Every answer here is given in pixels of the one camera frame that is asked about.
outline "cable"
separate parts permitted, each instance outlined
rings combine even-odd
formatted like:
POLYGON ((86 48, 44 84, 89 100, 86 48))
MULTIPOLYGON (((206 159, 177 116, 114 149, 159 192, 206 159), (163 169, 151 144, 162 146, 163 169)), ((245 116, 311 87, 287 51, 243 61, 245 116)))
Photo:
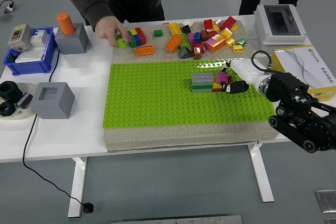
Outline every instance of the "cable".
POLYGON ((256 69, 258 69, 258 70, 260 70, 260 71, 262 71, 262 72, 267 72, 267 73, 282 73, 282 72, 280 72, 280 71, 276 71, 276 70, 270 70, 270 69, 262 69, 262 68, 260 68, 260 67, 258 67, 255 63, 254 63, 254 57, 257 55, 257 54, 264 54, 264 55, 266 55, 267 57, 268 57, 268 62, 269 62, 269 64, 272 64, 272 58, 271 58, 271 56, 269 55, 269 53, 268 52, 265 52, 265 51, 263 51, 263 50, 259 50, 259 51, 256 51, 252 56, 251 56, 251 62, 252 62, 252 65, 256 68, 256 69))
MULTIPOLYGON (((60 50, 59 50, 58 53, 57 53, 56 64, 55 64, 55 67, 54 67, 53 71, 52 71, 51 74, 50 74, 50 77, 49 77, 49 81, 48 81, 48 82, 51 81, 51 78, 52 78, 52 76, 53 76, 53 74, 54 74, 54 72, 55 72, 55 70, 56 70, 57 65, 58 65, 59 54, 60 54, 60 50)), ((65 193, 69 198, 74 199, 74 200, 76 200, 78 203, 80 203, 80 204, 83 206, 83 212, 85 212, 85 213, 87 213, 87 214, 92 213, 92 212, 93 212, 93 204, 91 204, 91 203, 84 203, 84 204, 83 204, 83 203, 80 202, 77 198, 72 197, 72 196, 69 195, 66 191, 60 189, 55 183, 53 183, 53 182, 47 180, 47 179, 44 178, 40 173, 38 173, 37 171, 35 171, 34 169, 32 169, 32 168, 30 168, 29 166, 26 165, 26 162, 25 162, 26 149, 27 149, 27 145, 28 145, 30 136, 32 135, 32 132, 33 132, 33 129, 34 129, 34 125, 35 125, 36 120, 37 120, 37 114, 35 115, 33 124, 31 125, 32 127, 30 128, 30 132, 29 132, 29 135, 28 135, 26 144, 25 144, 25 148, 24 148, 24 150, 23 150, 23 156, 22 156, 22 163, 23 163, 23 165, 24 165, 27 169, 29 169, 29 170, 31 170, 32 172, 36 173, 41 179, 43 179, 43 180, 46 181, 46 182, 51 183, 51 184, 52 184, 53 186, 55 186, 58 190, 60 190, 61 192, 65 193)))
POLYGON ((6 2, 6 1, 12 1, 12 3, 9 5, 9 7, 10 7, 10 8, 13 8, 13 6, 14 6, 14 1, 13 1, 13 0, 3 0, 3 1, 0 3, 0 7, 1 7, 1 5, 2 5, 4 2, 6 2))

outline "metal plate on floor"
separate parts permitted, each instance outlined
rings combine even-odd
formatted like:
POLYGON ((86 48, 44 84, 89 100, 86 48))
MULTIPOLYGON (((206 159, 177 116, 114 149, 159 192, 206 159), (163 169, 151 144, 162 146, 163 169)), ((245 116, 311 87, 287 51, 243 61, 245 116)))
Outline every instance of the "metal plate on floor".
POLYGON ((325 213, 336 212, 336 191, 322 190, 315 191, 317 201, 320 205, 321 211, 325 213))
POLYGON ((324 224, 336 224, 336 218, 325 219, 324 224))
POLYGON ((243 224, 241 215, 111 222, 111 224, 243 224))

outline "cardboard box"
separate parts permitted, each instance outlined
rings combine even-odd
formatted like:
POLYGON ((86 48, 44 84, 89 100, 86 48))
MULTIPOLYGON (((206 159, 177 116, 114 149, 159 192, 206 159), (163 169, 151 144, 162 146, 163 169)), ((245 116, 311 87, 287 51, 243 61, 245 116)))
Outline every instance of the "cardboard box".
POLYGON ((320 102, 336 94, 336 79, 313 45, 276 49, 271 57, 272 69, 290 72, 308 84, 308 93, 320 102))

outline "white electrical box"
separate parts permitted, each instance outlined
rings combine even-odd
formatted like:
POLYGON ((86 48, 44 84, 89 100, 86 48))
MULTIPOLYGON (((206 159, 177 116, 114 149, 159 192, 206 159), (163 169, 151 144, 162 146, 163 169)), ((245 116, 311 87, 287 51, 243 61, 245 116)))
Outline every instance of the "white electrical box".
POLYGON ((264 45, 304 45, 307 34, 294 5, 258 5, 254 15, 264 45))

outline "gray floor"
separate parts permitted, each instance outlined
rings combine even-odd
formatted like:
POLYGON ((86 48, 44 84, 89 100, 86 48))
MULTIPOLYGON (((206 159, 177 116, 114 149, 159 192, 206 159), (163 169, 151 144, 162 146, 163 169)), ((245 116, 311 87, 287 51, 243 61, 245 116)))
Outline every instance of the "gray floor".
MULTIPOLYGON (((82 22, 69 0, 14 0, 15 14, 0 24, 0 60, 14 26, 57 26, 58 12, 82 22)), ((237 15, 240 0, 162 0, 166 19, 237 15)), ((274 4, 277 0, 262 0, 274 4)), ((336 0, 300 0, 297 10, 310 40, 329 68, 333 60, 336 0)), ((261 203, 246 146, 90 157, 83 195, 95 212, 67 219, 69 200, 21 163, 0 164, 0 223, 109 223, 199 215, 242 215, 252 223, 323 223, 314 191, 336 189, 336 152, 308 154, 292 142, 261 148, 275 197, 261 203)), ((71 191, 71 159, 28 162, 71 191)))

